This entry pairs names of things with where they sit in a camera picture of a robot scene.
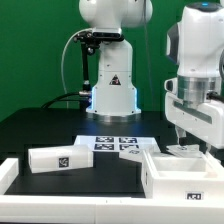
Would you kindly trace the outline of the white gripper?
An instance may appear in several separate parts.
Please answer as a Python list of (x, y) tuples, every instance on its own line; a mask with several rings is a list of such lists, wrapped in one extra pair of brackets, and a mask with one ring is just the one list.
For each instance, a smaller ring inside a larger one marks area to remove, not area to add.
[(188, 132), (202, 140), (203, 154), (211, 145), (224, 149), (224, 103), (218, 100), (221, 79), (177, 77), (166, 80), (164, 88), (165, 115), (176, 126), (178, 144), (186, 145)]

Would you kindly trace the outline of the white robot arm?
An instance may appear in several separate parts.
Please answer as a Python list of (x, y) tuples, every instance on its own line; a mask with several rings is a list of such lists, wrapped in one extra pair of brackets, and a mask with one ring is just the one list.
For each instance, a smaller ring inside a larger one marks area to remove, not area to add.
[(163, 110), (179, 140), (188, 135), (224, 149), (224, 5), (187, 2), (170, 28), (156, 21), (151, 0), (79, 0), (88, 25), (85, 54), (97, 55), (87, 115), (137, 119)]

